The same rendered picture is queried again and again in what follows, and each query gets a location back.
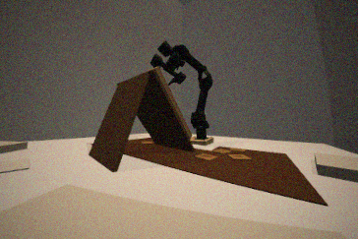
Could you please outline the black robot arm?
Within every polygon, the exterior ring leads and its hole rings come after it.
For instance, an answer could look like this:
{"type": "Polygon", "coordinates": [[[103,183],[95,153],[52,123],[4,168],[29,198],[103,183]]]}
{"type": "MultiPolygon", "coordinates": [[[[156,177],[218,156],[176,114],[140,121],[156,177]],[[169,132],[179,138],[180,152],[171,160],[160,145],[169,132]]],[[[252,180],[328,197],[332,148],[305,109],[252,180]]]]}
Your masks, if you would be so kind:
{"type": "Polygon", "coordinates": [[[192,56],[189,52],[189,49],[184,45],[174,46],[173,48],[164,41],[158,49],[165,57],[169,56],[171,59],[169,62],[176,66],[176,70],[178,70],[179,66],[183,67],[185,62],[190,64],[193,68],[195,68],[199,75],[199,87],[200,87],[200,95],[198,100],[197,109],[195,112],[192,112],[191,123],[193,128],[196,128],[197,137],[195,140],[206,140],[207,138],[207,130],[209,128],[209,123],[206,121],[205,115],[205,107],[208,97],[209,89],[212,86],[212,77],[207,67],[199,62],[194,56],[192,56]],[[202,78],[203,72],[207,75],[206,78],[202,78]],[[202,127],[200,127],[202,126],[202,127]]]}

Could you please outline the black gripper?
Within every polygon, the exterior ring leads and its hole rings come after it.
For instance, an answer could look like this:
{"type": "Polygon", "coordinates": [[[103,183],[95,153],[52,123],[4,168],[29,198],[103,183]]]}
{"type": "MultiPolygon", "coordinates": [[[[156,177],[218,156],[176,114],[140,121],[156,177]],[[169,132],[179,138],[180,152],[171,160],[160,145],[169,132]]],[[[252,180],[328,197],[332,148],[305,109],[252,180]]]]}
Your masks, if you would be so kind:
{"type": "Polygon", "coordinates": [[[158,54],[154,54],[150,61],[150,64],[153,65],[154,68],[157,66],[159,66],[159,68],[162,67],[163,70],[165,70],[167,73],[174,77],[168,85],[171,85],[172,83],[181,84],[186,79],[186,75],[182,72],[180,72],[179,74],[174,72],[176,66],[169,62],[170,59],[171,57],[169,57],[167,62],[164,63],[162,57],[160,57],[158,54]]]}

